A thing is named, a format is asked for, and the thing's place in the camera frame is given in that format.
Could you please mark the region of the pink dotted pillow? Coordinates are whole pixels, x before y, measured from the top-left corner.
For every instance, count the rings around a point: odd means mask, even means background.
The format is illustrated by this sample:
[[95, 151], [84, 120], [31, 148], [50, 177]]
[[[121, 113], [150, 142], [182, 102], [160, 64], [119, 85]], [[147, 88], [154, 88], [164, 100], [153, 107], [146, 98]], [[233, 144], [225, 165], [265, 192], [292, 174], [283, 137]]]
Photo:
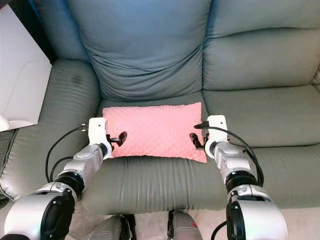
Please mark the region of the pink dotted pillow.
[[183, 158], [206, 163], [207, 156], [197, 150], [190, 138], [202, 121], [200, 102], [185, 105], [121, 106], [102, 109], [109, 134], [126, 132], [122, 146], [114, 149], [113, 157]]

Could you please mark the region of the blue-grey sofa back cushion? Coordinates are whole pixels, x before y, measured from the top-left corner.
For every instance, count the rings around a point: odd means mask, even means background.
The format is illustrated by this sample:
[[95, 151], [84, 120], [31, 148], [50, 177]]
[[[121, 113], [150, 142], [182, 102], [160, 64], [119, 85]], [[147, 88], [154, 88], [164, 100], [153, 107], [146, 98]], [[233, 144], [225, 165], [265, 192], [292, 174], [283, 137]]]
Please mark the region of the blue-grey sofa back cushion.
[[211, 0], [67, 0], [103, 98], [150, 101], [202, 89]]

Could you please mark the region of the grey-green leather sofa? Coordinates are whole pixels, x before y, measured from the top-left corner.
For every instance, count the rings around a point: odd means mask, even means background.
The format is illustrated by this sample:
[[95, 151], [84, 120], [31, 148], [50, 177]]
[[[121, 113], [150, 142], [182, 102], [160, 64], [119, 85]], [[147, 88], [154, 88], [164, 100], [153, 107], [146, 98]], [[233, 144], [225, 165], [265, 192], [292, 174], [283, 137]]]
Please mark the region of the grey-green leather sofa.
[[256, 153], [279, 208], [320, 207], [320, 0], [211, 0], [202, 89], [144, 101], [104, 98], [67, 0], [34, 0], [57, 55], [39, 122], [0, 135], [2, 196], [16, 201], [46, 183], [45, 161], [72, 156], [84, 132], [67, 131], [114, 106], [202, 104], [224, 115]]

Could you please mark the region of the robot right leg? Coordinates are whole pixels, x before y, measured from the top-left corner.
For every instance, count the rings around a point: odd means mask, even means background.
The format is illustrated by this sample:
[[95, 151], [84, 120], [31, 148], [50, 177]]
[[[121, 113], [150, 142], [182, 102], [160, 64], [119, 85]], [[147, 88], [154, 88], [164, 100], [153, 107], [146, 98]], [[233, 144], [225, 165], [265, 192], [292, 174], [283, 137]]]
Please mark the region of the robot right leg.
[[202, 234], [192, 218], [184, 210], [172, 210], [168, 213], [167, 240], [202, 240]]

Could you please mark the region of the robot leg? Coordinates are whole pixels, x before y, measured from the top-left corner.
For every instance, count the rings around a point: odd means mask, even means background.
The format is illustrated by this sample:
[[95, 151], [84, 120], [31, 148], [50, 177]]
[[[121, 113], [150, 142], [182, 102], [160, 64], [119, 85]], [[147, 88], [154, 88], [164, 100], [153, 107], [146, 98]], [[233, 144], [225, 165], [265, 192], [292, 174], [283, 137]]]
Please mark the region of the robot leg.
[[168, 213], [167, 240], [202, 240], [202, 234], [192, 218], [184, 210], [172, 210]]
[[96, 226], [84, 240], [131, 240], [129, 221], [123, 215], [111, 215]]

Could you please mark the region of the robot left leg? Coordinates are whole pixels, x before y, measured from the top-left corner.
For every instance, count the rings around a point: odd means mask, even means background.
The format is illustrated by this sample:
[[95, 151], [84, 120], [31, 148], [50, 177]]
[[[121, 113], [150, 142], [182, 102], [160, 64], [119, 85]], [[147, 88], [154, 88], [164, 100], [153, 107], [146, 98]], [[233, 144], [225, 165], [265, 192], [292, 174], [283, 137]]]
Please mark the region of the robot left leg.
[[111, 215], [96, 226], [84, 240], [131, 240], [129, 221], [123, 215]]

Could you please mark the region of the white plastic drawer box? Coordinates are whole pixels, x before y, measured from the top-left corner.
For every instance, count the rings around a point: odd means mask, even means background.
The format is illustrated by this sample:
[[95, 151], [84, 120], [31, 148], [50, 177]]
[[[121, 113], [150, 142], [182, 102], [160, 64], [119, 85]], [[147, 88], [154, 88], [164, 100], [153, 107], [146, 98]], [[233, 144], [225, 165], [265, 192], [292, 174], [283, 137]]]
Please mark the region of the white plastic drawer box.
[[37, 125], [51, 63], [13, 9], [0, 9], [0, 131]]

